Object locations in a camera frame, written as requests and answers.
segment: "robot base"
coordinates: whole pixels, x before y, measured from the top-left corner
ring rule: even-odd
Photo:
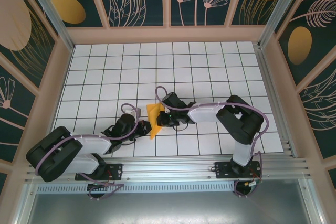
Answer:
[[[245,167],[235,167],[231,161],[216,162],[212,171],[216,178],[253,178],[253,172],[260,177],[260,162],[250,161]]]
[[[99,166],[94,173],[86,174],[88,177],[99,181],[121,180],[122,164],[106,164],[105,161],[100,156],[97,155],[96,158],[99,162]],[[76,173],[75,180],[85,181],[87,179],[81,176],[80,174]]]

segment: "yellow object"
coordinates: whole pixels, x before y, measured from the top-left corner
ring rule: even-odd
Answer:
[[[303,26],[294,29],[288,40],[289,60],[299,65],[307,58],[312,44],[310,31]]]
[[[151,127],[152,127],[151,139],[153,139],[158,134],[160,129],[162,128],[161,126],[157,125],[156,119],[159,116],[159,112],[164,111],[164,107],[160,103],[149,104],[146,107],[147,107],[148,120],[151,123]]]
[[[85,20],[84,7],[78,0],[51,0],[61,19],[70,24],[79,24]]]

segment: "cable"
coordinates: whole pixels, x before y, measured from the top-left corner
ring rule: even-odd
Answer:
[[[103,196],[99,197],[99,198],[94,198],[92,195],[91,195],[91,192],[96,189],[95,187],[92,187],[90,190],[89,190],[89,196],[90,196],[90,199],[91,200],[100,200],[100,199],[106,199],[110,196],[112,196],[116,191],[118,191],[119,189],[121,189],[125,184],[107,184],[107,183],[102,183],[102,182],[99,182],[99,181],[96,181],[92,178],[90,178],[89,176],[87,176],[86,174],[84,173],[79,173],[81,176],[83,176],[84,178],[86,178],[87,180],[91,181],[91,182],[94,182],[98,185],[102,185],[102,186],[117,186],[116,189],[114,189],[112,192],[108,193],[108,194],[104,194]]]
[[[136,107],[134,107],[133,105],[129,104],[129,103],[124,103],[121,106],[121,110],[123,110],[122,108],[124,106],[130,106],[132,107],[132,109],[135,111],[136,113],[136,120],[135,120],[135,126],[134,128],[130,131],[130,133],[126,134],[125,136],[122,137],[107,137],[107,136],[99,136],[99,135],[92,135],[92,134],[85,134],[85,135],[73,135],[73,136],[69,136],[63,140],[61,140],[60,142],[58,142],[53,148],[51,148],[49,150],[49,152],[47,152],[46,155],[44,155],[44,157],[40,160],[40,162],[38,162],[36,168],[35,168],[35,175],[38,175],[38,170],[40,169],[42,163],[47,159],[47,157],[54,151],[56,150],[58,147],[60,147],[63,143],[65,143],[66,141],[72,140],[74,138],[83,138],[83,137],[98,137],[98,138],[102,138],[105,140],[113,140],[113,141],[117,141],[117,140],[122,140],[125,139],[127,137],[129,137],[131,134],[133,134],[133,132],[137,129],[138,127],[138,123],[139,123],[139,114],[138,114],[138,110],[136,109]]]
[[[260,182],[261,182],[261,181],[262,181],[262,171],[263,171],[263,160],[262,160],[262,158],[261,158],[261,151],[257,152],[257,153],[254,154],[253,156],[257,156],[258,154],[259,154],[259,157],[260,157],[260,177],[259,177],[259,179],[260,179]],[[247,198],[247,195],[244,195],[244,194],[242,194],[241,192],[237,191],[237,184],[238,184],[239,181],[240,181],[239,179],[235,181],[235,184],[234,184],[234,191],[233,191],[233,192],[234,192],[234,194],[237,195],[238,197],[245,196],[245,197]],[[259,184],[256,184],[254,190],[253,190],[251,193],[248,194],[249,196],[251,196],[252,194],[254,194],[254,192],[255,192],[255,191],[257,190],[257,188],[258,188],[258,185],[259,185]]]
[[[182,130],[178,130],[178,129],[176,129],[174,126],[173,126],[173,129],[174,129],[175,131],[179,132],[179,131],[184,131],[185,129],[187,129],[187,128],[188,128],[188,126],[189,126],[189,123],[187,123],[187,126],[186,126],[186,128],[184,128],[184,129],[182,129]]]
[[[122,140],[122,139],[125,139],[127,138],[128,136],[130,136],[131,134],[133,134],[133,132],[137,129],[138,127],[138,123],[139,123],[139,113],[138,113],[138,110],[136,109],[136,107],[134,107],[133,105],[129,104],[129,103],[124,103],[122,106],[121,106],[121,110],[123,111],[123,107],[124,106],[130,106],[136,113],[136,121],[135,121],[135,126],[134,128],[128,133],[126,134],[125,136],[122,136],[122,137],[106,137],[106,136],[99,136],[99,135],[91,135],[91,134],[86,134],[86,135],[73,135],[73,136],[69,136],[63,140],[61,140],[59,143],[57,143],[53,148],[51,148],[46,155],[44,155],[44,157],[40,160],[40,162],[38,162],[36,168],[35,168],[35,175],[38,175],[38,170],[40,169],[42,163],[47,159],[47,157],[53,152],[55,151],[59,146],[61,146],[63,143],[65,143],[66,141],[69,141],[69,140],[72,140],[74,138],[83,138],[83,137],[98,137],[98,138],[102,138],[102,139],[106,139],[106,140],[112,140],[112,141],[118,141],[118,140]],[[111,195],[113,195],[117,190],[119,190],[120,188],[122,188],[124,186],[124,184],[109,184],[109,183],[102,183],[102,182],[99,182],[97,180],[94,180],[90,177],[88,177],[86,174],[84,173],[79,173],[81,176],[83,176],[84,178],[86,178],[87,180],[91,181],[91,182],[94,182],[98,185],[102,185],[102,186],[117,186],[117,188],[115,190],[113,190],[112,192],[108,193],[108,194],[104,194],[102,197],[100,198],[93,198],[91,196],[91,192],[94,188],[90,189],[89,191],[89,196],[91,198],[91,200],[93,199],[96,199],[96,200],[99,200],[99,199],[105,199],[105,198],[108,198],[110,197]]]
[[[131,144],[134,144],[135,143],[135,140],[129,144],[122,144],[123,146],[127,146],[127,145],[131,145]]]
[[[254,147],[256,145],[256,142],[257,140],[268,130],[268,127],[269,127],[269,121],[268,121],[268,118],[267,116],[262,113],[260,110],[250,106],[250,105],[245,105],[245,104],[241,104],[241,103],[236,103],[236,102],[219,102],[219,103],[204,103],[204,104],[199,104],[199,105],[196,105],[196,106],[192,106],[190,108],[184,108],[184,109],[180,109],[180,108],[174,108],[174,107],[170,107],[168,105],[166,105],[159,97],[158,95],[158,89],[161,88],[165,91],[166,95],[168,94],[167,92],[167,89],[163,86],[157,86],[156,89],[155,89],[155,95],[156,95],[156,98],[157,100],[166,108],[170,109],[170,110],[175,110],[175,111],[192,111],[192,110],[195,110],[195,109],[198,109],[198,108],[201,108],[201,107],[207,107],[207,106],[214,106],[214,105],[217,105],[217,106],[226,106],[226,105],[231,105],[231,106],[240,106],[240,107],[243,107],[243,108],[248,108],[250,110],[253,110],[255,112],[257,112],[258,114],[260,114],[266,121],[266,127],[264,128],[264,130],[262,132],[259,133],[259,135],[257,135],[253,142],[252,142],[252,147],[251,147],[251,152],[250,154],[253,155],[253,151],[254,151]]]

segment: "yellow triangular block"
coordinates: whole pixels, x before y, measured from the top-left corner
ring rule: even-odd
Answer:
[[[151,123],[152,127],[151,139],[153,139],[162,128],[161,126],[157,125],[156,119],[159,116],[159,112],[164,111],[164,106],[158,103],[158,104],[149,104],[146,107],[147,107],[148,120]]]

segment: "white grid mat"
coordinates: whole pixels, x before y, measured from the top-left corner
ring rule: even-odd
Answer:
[[[242,97],[270,120],[255,151],[283,152],[251,42],[77,45],[54,127],[99,134],[121,116],[123,103],[137,105],[140,119],[148,120],[146,105],[156,103],[156,86],[176,92],[187,104],[226,101],[231,94]],[[181,132],[163,128],[154,140],[139,138],[113,156],[232,154],[233,150],[234,140],[221,124],[204,122]]]

